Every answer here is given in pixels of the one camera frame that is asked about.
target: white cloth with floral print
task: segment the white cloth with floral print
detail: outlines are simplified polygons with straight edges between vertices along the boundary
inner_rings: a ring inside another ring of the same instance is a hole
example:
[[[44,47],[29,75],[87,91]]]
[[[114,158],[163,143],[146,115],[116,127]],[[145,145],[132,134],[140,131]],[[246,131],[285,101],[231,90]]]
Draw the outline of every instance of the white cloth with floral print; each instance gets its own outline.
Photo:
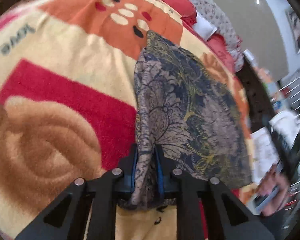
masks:
[[[229,18],[213,0],[190,1],[203,18],[218,27],[217,33],[220,33],[225,39],[227,51],[234,59],[234,68],[235,71],[238,72],[243,65],[243,54],[240,47],[241,40],[235,33]]]

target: silver screw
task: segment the silver screw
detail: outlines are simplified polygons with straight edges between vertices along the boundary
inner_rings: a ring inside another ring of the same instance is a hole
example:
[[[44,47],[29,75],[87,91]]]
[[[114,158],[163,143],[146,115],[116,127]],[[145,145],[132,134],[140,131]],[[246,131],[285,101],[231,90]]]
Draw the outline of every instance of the silver screw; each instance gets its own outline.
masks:
[[[83,178],[77,178],[74,181],[74,184],[76,184],[77,186],[81,186],[84,183],[84,179]]]
[[[172,171],[172,173],[173,173],[174,175],[181,175],[181,174],[182,174],[182,170],[181,170],[181,169],[174,169],[174,170]]]
[[[121,172],[122,172],[122,170],[120,168],[114,168],[112,170],[112,174],[114,174],[114,175],[120,175]]]
[[[219,182],[220,182],[220,180],[219,180],[218,178],[216,178],[216,177],[212,177],[212,178],[210,179],[210,182],[211,182],[213,185],[218,185]]]

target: person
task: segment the person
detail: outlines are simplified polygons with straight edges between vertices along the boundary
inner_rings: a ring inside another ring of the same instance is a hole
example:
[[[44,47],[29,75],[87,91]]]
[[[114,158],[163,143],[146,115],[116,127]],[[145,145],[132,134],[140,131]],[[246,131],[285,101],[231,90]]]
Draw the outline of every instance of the person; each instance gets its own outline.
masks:
[[[269,195],[273,188],[279,187],[278,194],[270,201],[259,215],[263,225],[274,235],[281,239],[281,227],[283,224],[284,206],[288,199],[289,181],[282,173],[276,172],[276,165],[272,165],[259,184],[256,193],[260,196]]]

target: human hand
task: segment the human hand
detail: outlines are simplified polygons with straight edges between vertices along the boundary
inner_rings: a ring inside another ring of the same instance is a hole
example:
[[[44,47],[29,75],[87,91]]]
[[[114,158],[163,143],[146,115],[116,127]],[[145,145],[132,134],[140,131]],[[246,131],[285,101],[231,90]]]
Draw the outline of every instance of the human hand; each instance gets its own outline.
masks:
[[[259,184],[256,193],[260,196],[269,195],[273,188],[277,185],[279,192],[263,209],[264,216],[270,216],[276,211],[282,209],[286,202],[289,182],[286,176],[281,173],[276,173],[277,165],[272,165],[270,170],[265,174],[261,183]]]

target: picture frame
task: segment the picture frame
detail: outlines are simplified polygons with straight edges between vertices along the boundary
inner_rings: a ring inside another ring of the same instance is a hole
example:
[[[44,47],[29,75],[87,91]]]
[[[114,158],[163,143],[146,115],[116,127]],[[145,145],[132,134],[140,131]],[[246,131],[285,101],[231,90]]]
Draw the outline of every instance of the picture frame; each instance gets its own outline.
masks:
[[[292,8],[286,10],[297,54],[300,53],[300,19]]]

